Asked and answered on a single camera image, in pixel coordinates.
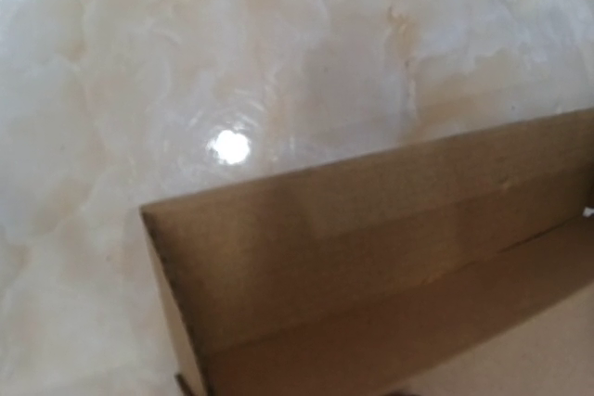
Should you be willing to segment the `brown cardboard box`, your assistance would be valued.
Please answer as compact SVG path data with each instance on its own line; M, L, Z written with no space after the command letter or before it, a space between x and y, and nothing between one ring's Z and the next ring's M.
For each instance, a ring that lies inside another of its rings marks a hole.
M388 395L593 280L591 109L150 203L188 395Z

